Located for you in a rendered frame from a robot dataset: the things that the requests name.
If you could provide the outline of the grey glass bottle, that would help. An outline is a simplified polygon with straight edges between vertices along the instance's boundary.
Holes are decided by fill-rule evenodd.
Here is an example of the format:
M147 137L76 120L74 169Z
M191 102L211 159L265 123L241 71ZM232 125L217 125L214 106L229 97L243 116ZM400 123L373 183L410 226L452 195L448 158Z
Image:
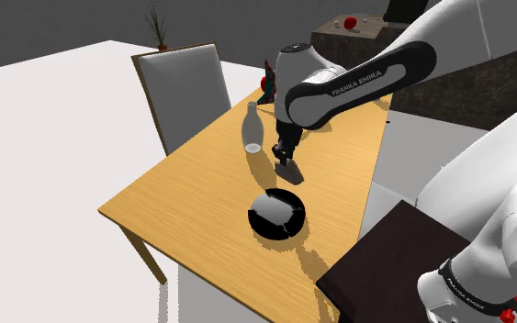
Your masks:
M264 125L257 113L257 103L247 104L247 112L242 122L242 145L247 153L255 154L262 149Z

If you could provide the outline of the colourful patterned cone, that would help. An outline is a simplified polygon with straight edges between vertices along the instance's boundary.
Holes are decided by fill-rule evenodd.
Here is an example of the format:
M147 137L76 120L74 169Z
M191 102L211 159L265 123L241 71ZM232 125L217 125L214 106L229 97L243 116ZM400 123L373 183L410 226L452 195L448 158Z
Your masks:
M276 95L275 71L270 66L268 60L264 61L264 72L265 72L264 76L266 77L265 92L257 100L258 105L273 104L275 101L275 95Z

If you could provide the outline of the black round bowl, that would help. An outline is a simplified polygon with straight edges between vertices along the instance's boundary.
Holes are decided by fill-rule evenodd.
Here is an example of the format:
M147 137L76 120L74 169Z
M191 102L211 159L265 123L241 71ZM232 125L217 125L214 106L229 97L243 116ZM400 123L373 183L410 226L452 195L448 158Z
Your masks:
M253 201L247 214L251 228L259 236L284 240L296 236L302 230L306 208L292 192L269 188Z

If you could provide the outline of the dark cabinet with small things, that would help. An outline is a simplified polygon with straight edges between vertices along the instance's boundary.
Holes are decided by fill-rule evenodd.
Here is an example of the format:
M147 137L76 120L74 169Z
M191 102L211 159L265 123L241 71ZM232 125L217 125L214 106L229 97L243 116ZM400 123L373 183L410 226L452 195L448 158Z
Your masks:
M433 4L432 0L388 0L384 15L339 15L313 30L310 43L325 59L353 68L385 49Z

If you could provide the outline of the wooden table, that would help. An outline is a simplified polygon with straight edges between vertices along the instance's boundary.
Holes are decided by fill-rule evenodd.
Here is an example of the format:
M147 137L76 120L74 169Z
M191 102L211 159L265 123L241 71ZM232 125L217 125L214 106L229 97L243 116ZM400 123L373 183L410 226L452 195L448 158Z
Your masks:
M390 102L384 96L306 132L285 172L271 152L273 108L259 108L264 148L249 154L238 104L99 211L142 258L158 250L273 323L337 323L316 283L357 242ZM264 239L249 224L252 202L271 187L304 203L293 238Z

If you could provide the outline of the potted plant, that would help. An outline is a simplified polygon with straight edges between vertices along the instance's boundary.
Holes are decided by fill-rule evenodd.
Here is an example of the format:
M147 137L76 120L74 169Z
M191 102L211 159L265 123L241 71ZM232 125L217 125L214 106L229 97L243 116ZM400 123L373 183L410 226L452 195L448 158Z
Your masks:
M164 42L167 32L167 26L164 24L166 16L159 18L157 0L151 0L143 17L148 30L151 32L152 39L156 42L157 49L159 51L167 50L167 45Z

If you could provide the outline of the dark brown counter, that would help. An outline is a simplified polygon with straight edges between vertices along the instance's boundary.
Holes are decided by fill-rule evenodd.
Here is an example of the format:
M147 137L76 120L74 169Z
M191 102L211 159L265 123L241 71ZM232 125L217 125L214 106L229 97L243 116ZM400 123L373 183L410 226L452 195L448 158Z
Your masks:
M390 108L491 130L517 112L517 51L399 90Z

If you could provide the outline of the grey chair with wooden frame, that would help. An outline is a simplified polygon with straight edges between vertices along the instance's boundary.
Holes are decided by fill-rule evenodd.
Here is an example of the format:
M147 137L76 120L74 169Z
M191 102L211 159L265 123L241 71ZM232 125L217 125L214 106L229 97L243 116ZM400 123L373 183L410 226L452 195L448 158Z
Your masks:
M231 109L215 43L131 57L169 155Z

